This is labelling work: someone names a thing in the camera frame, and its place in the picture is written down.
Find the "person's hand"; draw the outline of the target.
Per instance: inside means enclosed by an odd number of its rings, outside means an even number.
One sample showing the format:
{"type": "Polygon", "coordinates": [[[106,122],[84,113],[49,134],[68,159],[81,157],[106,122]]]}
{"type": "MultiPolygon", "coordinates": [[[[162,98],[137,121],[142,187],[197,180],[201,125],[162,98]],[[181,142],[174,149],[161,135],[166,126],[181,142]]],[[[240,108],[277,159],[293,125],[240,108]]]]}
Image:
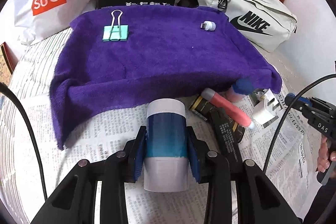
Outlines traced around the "person's hand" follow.
{"type": "Polygon", "coordinates": [[[317,158],[317,171],[324,173],[331,165],[331,162],[335,161],[335,152],[329,153],[327,138],[321,137],[321,145],[318,150],[317,158]]]}

